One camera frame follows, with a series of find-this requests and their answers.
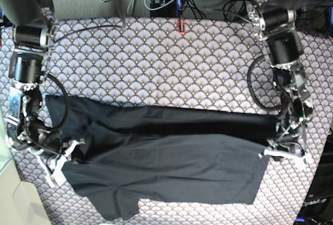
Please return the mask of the black robot arm image-left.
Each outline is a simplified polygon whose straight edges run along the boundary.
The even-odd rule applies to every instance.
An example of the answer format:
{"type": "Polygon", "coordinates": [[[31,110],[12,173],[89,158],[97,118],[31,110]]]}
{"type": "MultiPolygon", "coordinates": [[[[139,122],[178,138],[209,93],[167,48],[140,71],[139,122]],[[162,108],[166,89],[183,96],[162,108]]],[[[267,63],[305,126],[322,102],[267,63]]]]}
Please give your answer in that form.
{"type": "Polygon", "coordinates": [[[33,154],[45,171],[49,186],[66,182],[62,168],[77,160],[83,141],[62,141],[59,125],[48,127],[38,118],[43,105],[40,86],[56,78],[43,70],[54,46],[55,18],[52,0],[1,0],[1,10],[12,23],[14,43],[8,69],[12,79],[5,121],[5,143],[14,151],[33,154]]]}

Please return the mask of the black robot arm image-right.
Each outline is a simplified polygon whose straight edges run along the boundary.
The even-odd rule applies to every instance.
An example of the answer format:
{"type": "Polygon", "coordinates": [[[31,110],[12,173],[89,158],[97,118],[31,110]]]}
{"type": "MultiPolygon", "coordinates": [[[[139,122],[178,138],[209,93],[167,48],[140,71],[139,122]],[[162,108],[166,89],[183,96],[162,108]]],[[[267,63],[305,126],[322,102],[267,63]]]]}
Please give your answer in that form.
{"type": "Polygon", "coordinates": [[[297,34],[297,10],[308,0],[251,0],[247,12],[266,42],[273,85],[280,92],[281,106],[276,136],[259,154],[275,160],[289,159],[303,169],[313,162],[306,146],[306,127],[314,112],[305,68],[300,61],[304,50],[297,34]]]}

